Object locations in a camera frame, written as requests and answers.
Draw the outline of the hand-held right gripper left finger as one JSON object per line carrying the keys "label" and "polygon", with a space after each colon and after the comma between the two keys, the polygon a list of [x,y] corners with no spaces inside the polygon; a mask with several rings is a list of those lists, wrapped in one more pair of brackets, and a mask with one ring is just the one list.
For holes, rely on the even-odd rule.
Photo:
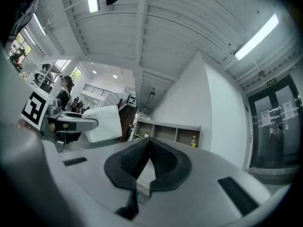
{"label": "hand-held right gripper left finger", "polygon": [[73,179],[70,192],[84,226],[148,227],[150,210],[139,206],[133,170],[143,168],[148,138],[61,154]]}

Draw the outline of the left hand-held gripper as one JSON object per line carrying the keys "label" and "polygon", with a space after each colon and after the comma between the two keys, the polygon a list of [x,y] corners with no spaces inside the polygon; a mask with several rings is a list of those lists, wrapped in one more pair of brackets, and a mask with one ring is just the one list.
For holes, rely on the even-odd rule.
{"label": "left hand-held gripper", "polygon": [[[80,132],[90,131],[98,126],[95,119],[77,116],[83,114],[62,110],[60,99],[53,98],[42,90],[34,90],[27,100],[20,118],[20,127],[28,129],[42,140],[52,142],[57,151],[77,141]],[[52,134],[49,123],[59,122],[59,132]]]}

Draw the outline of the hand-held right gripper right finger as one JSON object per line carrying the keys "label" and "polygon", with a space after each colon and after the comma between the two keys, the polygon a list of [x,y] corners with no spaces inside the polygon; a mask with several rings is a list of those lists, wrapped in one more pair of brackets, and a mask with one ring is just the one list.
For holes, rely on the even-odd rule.
{"label": "hand-held right gripper right finger", "polygon": [[154,192],[139,211],[145,227],[219,227],[242,218],[218,180],[231,177],[256,203],[271,193],[256,178],[213,152],[166,139],[160,142],[184,152],[192,163],[189,177],[177,189]]}

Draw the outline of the person's left hand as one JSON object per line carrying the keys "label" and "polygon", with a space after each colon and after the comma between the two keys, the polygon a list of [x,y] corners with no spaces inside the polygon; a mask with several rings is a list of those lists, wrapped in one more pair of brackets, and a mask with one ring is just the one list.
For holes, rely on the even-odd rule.
{"label": "person's left hand", "polygon": [[51,122],[49,123],[49,128],[52,134],[56,132],[62,132],[69,129],[69,124],[66,122]]}

